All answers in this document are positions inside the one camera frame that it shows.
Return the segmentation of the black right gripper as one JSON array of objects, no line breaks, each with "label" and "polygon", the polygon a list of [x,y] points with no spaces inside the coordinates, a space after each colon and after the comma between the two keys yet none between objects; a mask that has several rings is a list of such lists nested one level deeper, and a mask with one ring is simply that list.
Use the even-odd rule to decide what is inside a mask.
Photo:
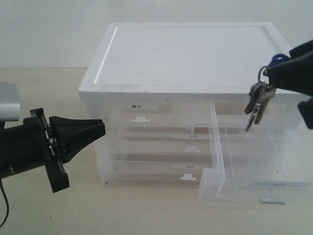
[{"label": "black right gripper", "polygon": [[[313,96],[313,41],[292,48],[288,55],[274,55],[266,73],[275,88]],[[313,98],[299,102],[297,107],[306,127],[313,129]]]}]

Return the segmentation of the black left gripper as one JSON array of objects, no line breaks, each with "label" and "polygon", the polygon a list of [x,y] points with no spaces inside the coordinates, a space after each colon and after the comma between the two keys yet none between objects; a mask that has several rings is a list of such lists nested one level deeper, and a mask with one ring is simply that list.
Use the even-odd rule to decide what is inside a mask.
[{"label": "black left gripper", "polygon": [[[45,166],[53,192],[69,187],[68,175],[63,164],[69,163],[73,157],[89,144],[105,136],[105,124],[101,119],[68,119],[58,116],[49,118],[47,122],[43,108],[30,110],[30,117],[23,123],[30,127],[39,146],[39,156]],[[61,159],[56,150],[56,140],[51,127],[59,138]]]}]

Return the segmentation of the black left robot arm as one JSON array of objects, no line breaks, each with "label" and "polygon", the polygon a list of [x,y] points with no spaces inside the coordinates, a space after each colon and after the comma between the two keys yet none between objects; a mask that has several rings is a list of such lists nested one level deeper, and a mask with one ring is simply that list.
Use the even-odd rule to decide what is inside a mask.
[{"label": "black left robot arm", "polygon": [[0,125],[0,177],[44,166],[52,192],[64,190],[70,186],[64,164],[105,134],[100,119],[46,119],[43,108],[33,109],[21,125]]}]

